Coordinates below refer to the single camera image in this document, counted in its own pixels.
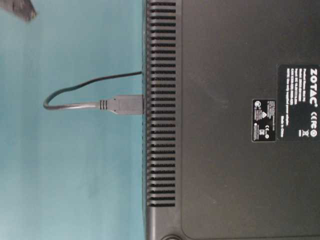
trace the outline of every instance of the black cable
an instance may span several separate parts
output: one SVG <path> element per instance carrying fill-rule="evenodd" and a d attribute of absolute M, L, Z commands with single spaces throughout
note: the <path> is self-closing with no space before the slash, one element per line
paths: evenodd
<path fill-rule="evenodd" d="M 80 83 L 76 86 L 66 87 L 60 90 L 55 91 L 54 93 L 50 94 L 43 102 L 43 107 L 47 110 L 65 110 L 65 109 L 92 109 L 92 108 L 99 108 L 99 102 L 88 102 L 88 103 L 74 103 L 74 104 L 63 104 L 63 105 L 49 105 L 49 103 L 58 95 L 75 91 L 77 89 L 83 88 L 89 84 L 93 84 L 99 81 L 109 80 L 109 79 L 118 79 L 118 78 L 125 78 L 131 77 L 136 75 L 141 75 L 141 71 L 131 72 L 126 74 L 118 74 L 112 76 L 103 76 L 99 78 L 95 78 L 83 83 Z"/>

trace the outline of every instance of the product label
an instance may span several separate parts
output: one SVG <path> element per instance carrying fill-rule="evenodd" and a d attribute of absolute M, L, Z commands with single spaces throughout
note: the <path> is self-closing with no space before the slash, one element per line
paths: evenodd
<path fill-rule="evenodd" d="M 276 101 L 254 99 L 252 102 L 252 141 L 276 140 Z"/>
<path fill-rule="evenodd" d="M 317 141 L 320 104 L 319 65 L 281 65 L 278 69 L 277 139 Z"/>

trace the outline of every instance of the cable strain relief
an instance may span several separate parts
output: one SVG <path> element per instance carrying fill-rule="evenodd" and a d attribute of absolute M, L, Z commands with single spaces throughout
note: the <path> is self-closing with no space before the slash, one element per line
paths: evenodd
<path fill-rule="evenodd" d="M 108 110 L 107 102 L 108 102 L 107 100 L 100 100 L 100 105 L 99 105 L 100 110 Z"/>

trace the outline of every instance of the small sticker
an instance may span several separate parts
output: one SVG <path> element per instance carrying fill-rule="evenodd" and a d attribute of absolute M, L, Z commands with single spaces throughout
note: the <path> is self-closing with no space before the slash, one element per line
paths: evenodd
<path fill-rule="evenodd" d="M 319 71 L 319 65 L 281 65 L 279 67 L 277 140 L 319 140 Z"/>
<path fill-rule="evenodd" d="M 276 140 L 276 101 L 254 99 L 252 102 L 252 141 Z"/>

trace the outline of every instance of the usb connector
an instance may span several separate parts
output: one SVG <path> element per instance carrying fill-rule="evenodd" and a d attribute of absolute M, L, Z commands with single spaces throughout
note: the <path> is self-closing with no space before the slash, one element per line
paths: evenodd
<path fill-rule="evenodd" d="M 101 100 L 99 108 L 119 115 L 141 115 L 144 113 L 143 103 L 142 95 L 118 95 Z"/>

